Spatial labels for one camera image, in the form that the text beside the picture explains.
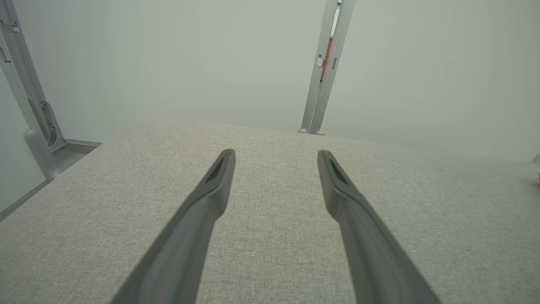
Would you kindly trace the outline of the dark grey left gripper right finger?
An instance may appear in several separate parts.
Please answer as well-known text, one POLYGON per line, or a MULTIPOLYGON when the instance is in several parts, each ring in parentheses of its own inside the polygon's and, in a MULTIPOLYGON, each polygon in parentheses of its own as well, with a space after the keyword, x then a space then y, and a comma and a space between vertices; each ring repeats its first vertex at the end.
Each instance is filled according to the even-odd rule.
POLYGON ((439 298, 335 156, 318 152, 325 206, 339 224, 359 304, 438 304, 439 298))

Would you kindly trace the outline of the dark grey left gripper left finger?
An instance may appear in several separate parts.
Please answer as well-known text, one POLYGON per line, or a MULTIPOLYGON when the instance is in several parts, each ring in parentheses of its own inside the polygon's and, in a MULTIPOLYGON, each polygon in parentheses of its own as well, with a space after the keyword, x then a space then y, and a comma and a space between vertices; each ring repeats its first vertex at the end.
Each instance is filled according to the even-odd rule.
POLYGON ((113 298, 113 304, 194 304, 214 224, 235 171, 226 149, 172 216, 113 298))

